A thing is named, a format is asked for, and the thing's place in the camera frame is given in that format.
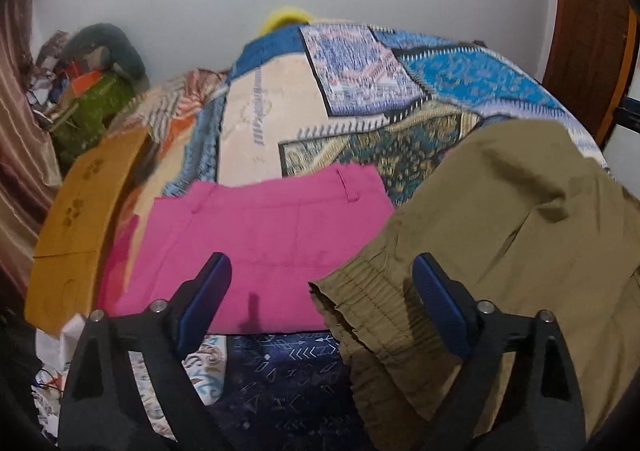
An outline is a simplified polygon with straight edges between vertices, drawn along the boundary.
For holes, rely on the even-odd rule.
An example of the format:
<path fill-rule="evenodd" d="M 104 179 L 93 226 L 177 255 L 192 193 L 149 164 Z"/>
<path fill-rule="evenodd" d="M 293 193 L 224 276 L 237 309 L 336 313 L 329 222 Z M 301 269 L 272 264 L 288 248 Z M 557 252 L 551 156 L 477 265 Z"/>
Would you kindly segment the olive khaki pants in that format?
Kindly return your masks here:
<path fill-rule="evenodd" d="M 380 450 L 409 450 L 458 371 L 413 287 L 432 254 L 477 299 L 555 313 L 594 434 L 639 367 L 639 202 L 558 123 L 469 134 L 357 256 L 312 283 Z"/>

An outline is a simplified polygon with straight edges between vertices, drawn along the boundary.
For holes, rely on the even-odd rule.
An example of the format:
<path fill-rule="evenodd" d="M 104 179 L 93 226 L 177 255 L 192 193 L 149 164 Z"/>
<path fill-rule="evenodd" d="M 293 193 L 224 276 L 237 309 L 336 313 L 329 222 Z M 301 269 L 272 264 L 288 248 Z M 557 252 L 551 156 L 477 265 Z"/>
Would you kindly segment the green storage basket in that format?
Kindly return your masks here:
<path fill-rule="evenodd" d="M 115 73 L 107 73 L 72 101 L 50 128 L 63 174 L 79 156 L 99 145 L 114 117 L 132 98 L 131 84 Z"/>

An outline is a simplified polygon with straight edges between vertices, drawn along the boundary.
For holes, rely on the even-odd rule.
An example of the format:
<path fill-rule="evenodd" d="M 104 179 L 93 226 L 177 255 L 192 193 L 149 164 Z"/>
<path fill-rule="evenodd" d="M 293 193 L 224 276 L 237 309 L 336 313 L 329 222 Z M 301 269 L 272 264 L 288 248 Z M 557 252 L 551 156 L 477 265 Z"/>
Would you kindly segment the striped orange blanket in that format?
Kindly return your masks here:
<path fill-rule="evenodd" d="M 194 69 L 169 78 L 135 96 L 108 126 L 105 137 L 112 138 L 144 127 L 163 159 L 171 145 L 190 130 L 205 104 L 226 87 L 228 73 Z"/>

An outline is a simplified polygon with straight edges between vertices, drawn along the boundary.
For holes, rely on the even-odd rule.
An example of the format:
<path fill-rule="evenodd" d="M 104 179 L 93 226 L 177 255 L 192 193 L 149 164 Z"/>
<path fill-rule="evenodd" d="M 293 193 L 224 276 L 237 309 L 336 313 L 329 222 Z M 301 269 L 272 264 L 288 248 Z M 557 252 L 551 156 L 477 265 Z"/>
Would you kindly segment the blue patchwork bed cover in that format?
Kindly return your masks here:
<path fill-rule="evenodd" d="M 376 168 L 395 209 L 467 134 L 510 119 L 558 122 L 585 156 L 602 159 L 563 104 L 484 47 L 347 22 L 259 37 L 134 193 L 122 216 L 124 291 L 158 198 L 182 197 L 194 182 L 242 187 L 355 163 Z M 326 326 L 209 331 L 184 366 L 236 449 L 370 448 Z"/>

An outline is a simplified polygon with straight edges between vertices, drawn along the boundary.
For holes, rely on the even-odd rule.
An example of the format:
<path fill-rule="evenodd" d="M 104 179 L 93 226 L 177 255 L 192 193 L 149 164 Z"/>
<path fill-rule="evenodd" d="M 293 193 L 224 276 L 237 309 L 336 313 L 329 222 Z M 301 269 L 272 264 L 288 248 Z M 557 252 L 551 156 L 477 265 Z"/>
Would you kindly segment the striped brown curtain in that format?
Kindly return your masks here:
<path fill-rule="evenodd" d="M 62 184 L 51 137 L 26 98 L 32 0 L 1 0 L 1 303 L 20 308 L 40 228 Z"/>

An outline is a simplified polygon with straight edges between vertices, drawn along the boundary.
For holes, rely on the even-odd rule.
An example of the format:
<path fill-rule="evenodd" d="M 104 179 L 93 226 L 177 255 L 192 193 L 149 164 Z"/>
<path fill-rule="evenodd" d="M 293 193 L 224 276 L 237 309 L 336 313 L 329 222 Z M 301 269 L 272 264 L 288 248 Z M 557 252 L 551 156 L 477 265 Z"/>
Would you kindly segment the brown wooden door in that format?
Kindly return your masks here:
<path fill-rule="evenodd" d="M 628 86 L 638 34 L 629 0 L 558 0 L 542 85 L 599 145 Z"/>

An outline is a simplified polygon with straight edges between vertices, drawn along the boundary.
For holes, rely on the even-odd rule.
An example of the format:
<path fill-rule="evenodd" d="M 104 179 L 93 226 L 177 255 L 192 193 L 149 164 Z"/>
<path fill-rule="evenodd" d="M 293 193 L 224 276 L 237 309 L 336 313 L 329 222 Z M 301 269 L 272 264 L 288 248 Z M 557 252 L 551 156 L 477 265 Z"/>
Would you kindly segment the pink folded pants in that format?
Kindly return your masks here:
<path fill-rule="evenodd" d="M 310 282 L 357 255 L 393 210 L 371 165 L 332 164 L 242 187 L 194 182 L 182 197 L 154 201 L 111 312 L 132 315 L 170 298 L 219 252 L 229 257 L 232 277 L 210 333 L 321 331 Z"/>

